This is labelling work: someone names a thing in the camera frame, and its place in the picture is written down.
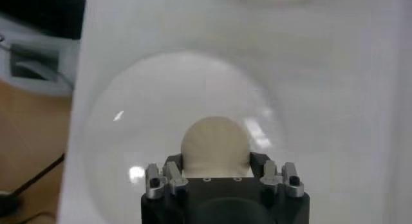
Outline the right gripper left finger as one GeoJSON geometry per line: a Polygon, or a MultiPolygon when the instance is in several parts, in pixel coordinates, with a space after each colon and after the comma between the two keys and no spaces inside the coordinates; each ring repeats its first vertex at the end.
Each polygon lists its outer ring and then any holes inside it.
{"type": "Polygon", "coordinates": [[[176,154],[168,156],[162,171],[155,163],[150,163],[145,169],[145,195],[150,200],[158,200],[168,192],[178,196],[186,192],[188,179],[183,176],[183,156],[176,154]]]}

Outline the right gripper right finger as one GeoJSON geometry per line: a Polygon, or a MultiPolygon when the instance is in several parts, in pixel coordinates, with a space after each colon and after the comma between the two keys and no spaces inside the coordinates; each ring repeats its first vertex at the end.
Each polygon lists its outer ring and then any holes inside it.
{"type": "Polygon", "coordinates": [[[297,174],[294,163],[286,162],[277,170],[275,161],[263,153],[250,152],[249,165],[252,174],[263,185],[264,189],[275,195],[281,191],[290,198],[302,198],[304,196],[304,183],[297,174]]]}

